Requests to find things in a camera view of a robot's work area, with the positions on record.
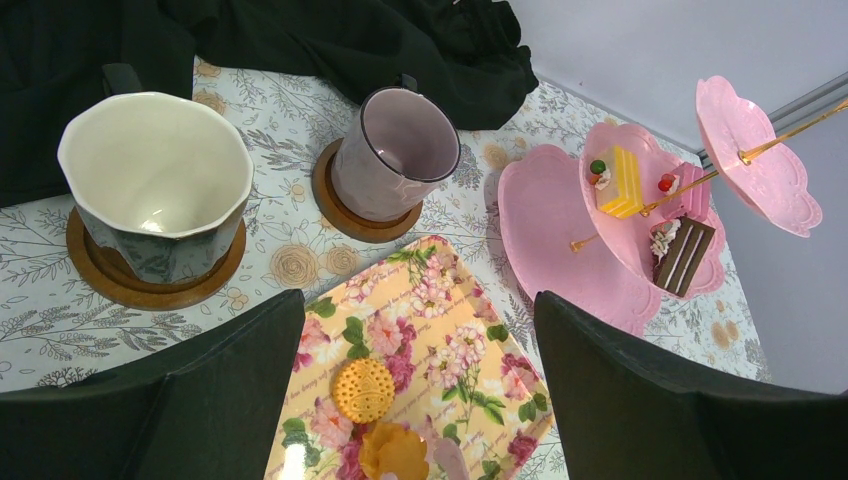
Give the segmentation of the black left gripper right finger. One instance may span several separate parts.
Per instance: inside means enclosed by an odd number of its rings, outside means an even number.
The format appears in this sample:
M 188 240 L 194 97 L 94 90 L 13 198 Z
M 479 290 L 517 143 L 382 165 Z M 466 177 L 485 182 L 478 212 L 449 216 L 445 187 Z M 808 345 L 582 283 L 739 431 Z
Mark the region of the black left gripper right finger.
M 847 399 L 731 375 L 534 300 L 539 354 L 573 479 L 843 479 Z

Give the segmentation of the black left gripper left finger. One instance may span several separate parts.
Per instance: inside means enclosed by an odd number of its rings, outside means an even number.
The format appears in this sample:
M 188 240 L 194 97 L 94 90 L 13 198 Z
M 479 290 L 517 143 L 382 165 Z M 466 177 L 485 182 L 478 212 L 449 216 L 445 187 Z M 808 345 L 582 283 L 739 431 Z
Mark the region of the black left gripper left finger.
M 66 387 L 1 397 L 5 479 L 260 479 L 305 323 L 287 290 Z

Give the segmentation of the round orange cookie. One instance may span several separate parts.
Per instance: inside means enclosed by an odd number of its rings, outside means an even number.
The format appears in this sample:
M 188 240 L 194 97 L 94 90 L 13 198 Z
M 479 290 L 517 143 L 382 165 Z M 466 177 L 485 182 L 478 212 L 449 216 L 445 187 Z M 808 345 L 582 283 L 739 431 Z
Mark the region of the round orange cookie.
M 395 398 L 390 371 L 372 358 L 359 358 L 345 364 L 331 389 L 338 410 L 351 422 L 368 424 L 382 419 Z

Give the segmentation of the chocolate wafer biscuit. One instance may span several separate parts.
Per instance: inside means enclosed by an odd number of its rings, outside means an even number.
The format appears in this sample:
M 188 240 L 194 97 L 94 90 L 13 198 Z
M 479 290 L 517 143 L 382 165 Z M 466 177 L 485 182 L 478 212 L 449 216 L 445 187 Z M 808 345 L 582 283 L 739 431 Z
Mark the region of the chocolate wafer biscuit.
M 715 229 L 686 216 L 665 220 L 650 231 L 654 256 L 653 283 L 662 290 L 684 297 L 712 242 Z

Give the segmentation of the small orange cookie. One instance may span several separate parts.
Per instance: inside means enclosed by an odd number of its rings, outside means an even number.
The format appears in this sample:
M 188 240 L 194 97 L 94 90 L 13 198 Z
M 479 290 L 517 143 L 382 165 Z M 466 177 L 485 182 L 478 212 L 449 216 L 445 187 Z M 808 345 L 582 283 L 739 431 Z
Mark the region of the small orange cookie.
M 387 474 L 406 480 L 428 477 L 428 447 L 414 430 L 402 424 L 378 422 L 362 441 L 359 463 L 368 479 L 381 479 Z

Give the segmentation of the pink three-tier cake stand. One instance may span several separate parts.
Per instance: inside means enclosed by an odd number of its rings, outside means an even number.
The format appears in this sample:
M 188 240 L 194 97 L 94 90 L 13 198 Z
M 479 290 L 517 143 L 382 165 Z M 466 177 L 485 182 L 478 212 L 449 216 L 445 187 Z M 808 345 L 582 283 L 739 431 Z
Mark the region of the pink three-tier cake stand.
M 823 212 L 808 190 L 799 156 L 777 134 L 766 113 L 739 96 L 724 77 L 698 82 L 696 120 L 713 168 L 669 197 L 660 177 L 681 163 L 635 124 L 599 123 L 580 157 L 541 145 L 507 166 L 498 183 L 503 245 L 519 285 L 529 296 L 553 292 L 602 321 L 641 335 L 663 296 L 690 299 L 717 290 L 725 272 L 720 256 L 726 233 L 711 207 L 702 222 L 715 235 L 684 297 L 653 283 L 650 229 L 664 219 L 658 206 L 690 188 L 723 180 L 752 211 L 772 225 L 805 238 Z M 638 157 L 644 206 L 618 219 L 599 211 L 589 184 L 589 164 L 611 146 Z

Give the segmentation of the white paper cup black base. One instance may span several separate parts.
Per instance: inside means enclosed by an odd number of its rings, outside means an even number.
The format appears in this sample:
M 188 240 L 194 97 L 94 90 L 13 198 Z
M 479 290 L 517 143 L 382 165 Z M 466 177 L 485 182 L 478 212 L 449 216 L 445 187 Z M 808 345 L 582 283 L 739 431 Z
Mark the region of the white paper cup black base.
M 143 90 L 129 64 L 101 70 L 104 99 L 67 124 L 57 150 L 76 207 L 164 238 L 242 218 L 254 164 L 237 129 L 206 105 Z

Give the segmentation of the pink wafer biscuit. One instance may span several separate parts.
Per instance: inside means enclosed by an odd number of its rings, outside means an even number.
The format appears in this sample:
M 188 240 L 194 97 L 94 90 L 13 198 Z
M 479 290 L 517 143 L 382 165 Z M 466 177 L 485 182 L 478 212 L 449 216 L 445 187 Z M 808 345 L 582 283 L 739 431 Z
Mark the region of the pink wafer biscuit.
M 704 170 L 690 163 L 681 163 L 673 170 L 664 173 L 658 182 L 658 189 L 669 197 L 704 176 Z M 696 185 L 674 196 L 658 206 L 662 217 L 667 220 L 687 217 L 698 222 L 707 219 L 710 210 L 710 187 L 708 182 Z

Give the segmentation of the yellow wafer biscuit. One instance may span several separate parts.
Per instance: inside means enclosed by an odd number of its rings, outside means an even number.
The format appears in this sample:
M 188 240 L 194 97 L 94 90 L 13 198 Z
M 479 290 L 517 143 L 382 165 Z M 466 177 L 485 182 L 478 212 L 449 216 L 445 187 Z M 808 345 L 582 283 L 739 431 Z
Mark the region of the yellow wafer biscuit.
M 602 213 L 625 219 L 644 206 L 638 157 L 620 146 L 611 146 L 591 160 L 588 180 Z

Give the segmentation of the purple mug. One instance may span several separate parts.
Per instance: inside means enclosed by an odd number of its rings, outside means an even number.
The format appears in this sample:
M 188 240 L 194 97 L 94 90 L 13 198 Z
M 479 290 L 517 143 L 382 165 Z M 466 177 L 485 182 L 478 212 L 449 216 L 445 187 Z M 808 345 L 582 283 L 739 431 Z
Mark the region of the purple mug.
M 458 132 L 444 110 L 401 74 L 361 104 L 330 169 L 332 186 L 353 214 L 394 221 L 457 169 Z

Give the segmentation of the floral serving tray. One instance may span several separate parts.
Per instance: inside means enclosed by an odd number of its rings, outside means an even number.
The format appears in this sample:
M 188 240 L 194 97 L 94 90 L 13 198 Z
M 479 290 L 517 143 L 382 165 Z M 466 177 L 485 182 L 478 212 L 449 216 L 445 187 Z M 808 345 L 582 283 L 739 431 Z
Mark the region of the floral serving tray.
M 515 479 L 553 423 L 541 376 L 482 285 L 440 236 L 414 241 L 306 307 L 265 475 L 360 479 L 371 424 L 334 388 L 357 360 L 380 364 L 385 420 L 448 439 L 474 479 Z

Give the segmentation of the brown round coaster left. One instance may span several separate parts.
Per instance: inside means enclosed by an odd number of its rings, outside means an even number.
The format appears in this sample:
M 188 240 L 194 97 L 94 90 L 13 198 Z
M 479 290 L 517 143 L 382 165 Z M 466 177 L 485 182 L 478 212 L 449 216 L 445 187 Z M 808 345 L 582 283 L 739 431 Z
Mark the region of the brown round coaster left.
M 122 306 L 166 311 L 196 305 L 232 279 L 246 250 L 243 219 L 180 238 L 114 230 L 74 207 L 66 228 L 69 258 L 82 281 Z

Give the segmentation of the brown round coaster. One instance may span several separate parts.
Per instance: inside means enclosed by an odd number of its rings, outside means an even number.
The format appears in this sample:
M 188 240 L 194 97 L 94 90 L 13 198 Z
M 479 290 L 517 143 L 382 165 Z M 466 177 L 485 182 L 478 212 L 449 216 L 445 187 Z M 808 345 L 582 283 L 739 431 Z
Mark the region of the brown round coaster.
M 196 305 L 232 279 L 246 250 L 243 219 L 180 238 L 114 230 L 74 207 L 66 228 L 69 258 L 82 281 L 122 306 L 166 311 Z
M 337 230 L 358 241 L 380 244 L 402 237 L 419 220 L 423 202 L 387 222 L 367 220 L 353 213 L 338 197 L 331 179 L 331 167 L 342 142 L 339 138 L 325 147 L 312 170 L 312 192 L 321 214 Z

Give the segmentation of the brown round coaster right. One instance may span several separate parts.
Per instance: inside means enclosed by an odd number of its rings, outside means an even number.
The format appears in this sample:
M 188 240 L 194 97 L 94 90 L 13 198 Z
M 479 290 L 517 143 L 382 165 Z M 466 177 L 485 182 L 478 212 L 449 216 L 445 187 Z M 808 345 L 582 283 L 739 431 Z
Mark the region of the brown round coaster right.
M 402 237 L 419 220 L 423 202 L 387 222 L 367 220 L 353 213 L 338 197 L 331 179 L 331 167 L 342 142 L 339 138 L 325 147 L 312 170 L 312 192 L 321 214 L 337 230 L 358 241 L 380 244 Z

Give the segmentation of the black cloth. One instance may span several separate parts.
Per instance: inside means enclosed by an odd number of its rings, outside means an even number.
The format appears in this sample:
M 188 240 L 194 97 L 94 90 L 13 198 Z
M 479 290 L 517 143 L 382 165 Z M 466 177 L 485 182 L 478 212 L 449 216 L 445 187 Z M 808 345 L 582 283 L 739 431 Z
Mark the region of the black cloth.
M 318 76 L 355 103 L 407 74 L 463 130 L 502 127 L 538 84 L 504 1 L 5 1 L 2 205 L 67 192 L 58 143 L 105 65 L 190 98 L 196 59 Z

